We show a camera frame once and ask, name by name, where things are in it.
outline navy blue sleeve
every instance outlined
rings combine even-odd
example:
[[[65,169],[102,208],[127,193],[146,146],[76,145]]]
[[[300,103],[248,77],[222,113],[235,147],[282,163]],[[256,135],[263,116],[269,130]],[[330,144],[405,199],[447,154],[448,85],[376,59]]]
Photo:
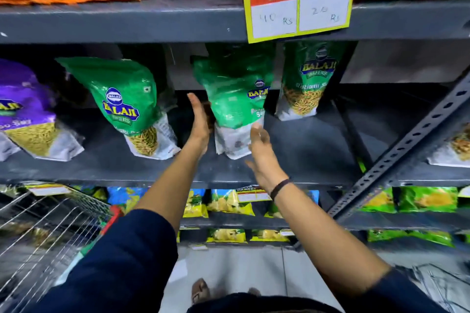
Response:
[[[145,301],[157,312],[177,258],[170,223],[148,210],[130,211],[31,312],[128,313],[139,311]]]
[[[447,313],[396,269],[361,297],[340,303],[346,312]]]

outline person's left hand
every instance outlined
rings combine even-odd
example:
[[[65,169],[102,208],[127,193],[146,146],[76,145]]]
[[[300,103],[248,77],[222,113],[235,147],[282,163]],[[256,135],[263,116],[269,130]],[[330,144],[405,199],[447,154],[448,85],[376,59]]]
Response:
[[[194,123],[191,129],[188,143],[196,144],[200,147],[201,156],[207,151],[207,144],[209,143],[209,126],[207,125],[207,115],[204,107],[194,93],[188,93],[188,99],[191,102],[194,113]]]

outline hand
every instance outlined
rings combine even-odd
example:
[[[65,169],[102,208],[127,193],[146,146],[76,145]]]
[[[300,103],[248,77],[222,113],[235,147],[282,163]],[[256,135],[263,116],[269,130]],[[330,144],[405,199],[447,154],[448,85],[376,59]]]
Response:
[[[194,113],[193,128],[189,136],[188,143],[194,144],[201,150],[201,156],[207,151],[209,143],[209,126],[207,125],[207,116],[204,107],[194,93],[188,93],[188,99],[191,102]]]
[[[279,166],[269,142],[269,134],[260,124],[253,124],[250,137],[251,144],[249,148],[255,161],[246,160],[245,163],[253,170],[258,184],[267,193],[271,193],[274,187],[281,181],[288,179],[289,176]]]

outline person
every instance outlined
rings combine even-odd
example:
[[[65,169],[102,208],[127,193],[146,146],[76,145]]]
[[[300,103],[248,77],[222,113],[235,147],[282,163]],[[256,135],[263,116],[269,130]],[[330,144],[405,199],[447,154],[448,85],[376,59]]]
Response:
[[[188,94],[194,111],[190,137],[172,164],[127,215],[113,224],[71,270],[65,283],[30,308],[34,313],[157,312],[178,258],[176,233],[197,163],[207,150],[203,106]],[[258,124],[251,128],[253,161],[246,161],[308,257],[346,312],[445,312],[405,276],[392,269],[340,227],[289,181]],[[234,293],[208,300],[203,280],[193,286],[190,313],[338,312],[307,298]]]

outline wire rack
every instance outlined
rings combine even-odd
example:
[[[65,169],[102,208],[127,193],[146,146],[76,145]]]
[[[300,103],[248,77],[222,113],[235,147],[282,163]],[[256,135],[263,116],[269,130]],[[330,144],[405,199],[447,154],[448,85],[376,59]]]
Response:
[[[38,302],[109,219],[108,204],[80,192],[0,193],[0,313]]]

